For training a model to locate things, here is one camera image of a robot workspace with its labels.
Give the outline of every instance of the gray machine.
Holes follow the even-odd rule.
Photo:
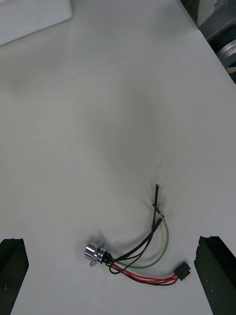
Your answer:
[[[181,0],[236,83],[236,0]]]

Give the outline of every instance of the black wire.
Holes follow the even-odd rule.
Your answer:
[[[156,220],[156,210],[154,209],[154,215],[153,215],[153,220],[152,220],[152,226],[151,226],[151,232],[150,232],[150,237],[147,241],[147,244],[146,246],[144,247],[144,249],[138,254],[138,257],[133,260],[131,263],[129,263],[127,266],[125,266],[123,269],[121,270],[118,270],[117,272],[111,272],[111,269],[109,268],[110,272],[113,274],[113,275],[117,275],[119,273],[121,273],[122,271],[126,270],[127,268],[129,268],[131,265],[133,265],[139,258],[142,257],[142,255],[144,254],[145,250],[148,248],[150,242],[151,242],[151,239],[153,237],[153,234],[155,232],[155,220]]]
[[[155,224],[155,231],[158,229],[159,225],[161,224],[162,222],[162,219],[159,219],[156,224]],[[129,251],[128,253],[116,258],[116,259],[113,259],[113,262],[117,262],[117,261],[121,261],[121,260],[128,260],[128,259],[133,259],[133,258],[136,258],[137,256],[139,256],[139,254],[135,255],[135,256],[132,256],[130,257],[130,255],[132,255],[134,252],[136,252],[137,250],[139,250],[150,238],[150,234],[151,232],[149,233],[149,235],[139,244],[137,245],[134,249],[132,249],[131,251]]]
[[[138,259],[140,259],[142,257],[142,255],[144,254],[145,250],[148,248],[151,240],[152,240],[152,237],[154,235],[154,232],[157,230],[158,226],[161,224],[162,222],[162,219],[159,219],[157,221],[157,223],[155,223],[156,221],[156,212],[157,213],[160,213],[159,209],[157,208],[157,198],[158,198],[158,192],[159,192],[159,186],[156,185],[156,190],[155,190],[155,199],[154,199],[154,215],[153,215],[153,220],[152,220],[152,226],[151,226],[151,232],[149,233],[149,235],[138,245],[136,246],[136,248],[134,248],[133,250],[131,250],[130,252],[116,258],[116,259],[112,259],[109,263],[107,263],[106,265],[109,265],[110,268],[110,272],[112,274],[119,274],[121,273],[122,271],[126,270],[128,267],[130,267],[131,265],[133,265]],[[144,249],[137,255],[133,256],[133,257],[130,257],[131,254],[133,254],[134,252],[136,252],[140,247],[142,247],[144,244],[146,243],[146,246],[144,247]],[[130,264],[128,264],[127,266],[125,266],[122,270],[118,270],[117,272],[113,272],[111,271],[111,266],[114,262],[117,262],[117,261],[121,261],[121,260],[128,260],[128,259],[133,259],[135,258],[135,260],[133,260]]]

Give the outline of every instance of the metal cylinder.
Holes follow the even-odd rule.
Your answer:
[[[90,266],[93,267],[97,263],[102,263],[102,257],[105,250],[99,246],[88,244],[85,249],[85,257],[90,260]]]

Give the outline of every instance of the white box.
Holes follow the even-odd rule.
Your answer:
[[[0,45],[71,17],[70,0],[0,0]]]

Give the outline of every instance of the black plastic connector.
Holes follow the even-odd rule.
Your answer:
[[[183,262],[174,270],[174,274],[183,281],[190,274],[190,267],[186,262]]]

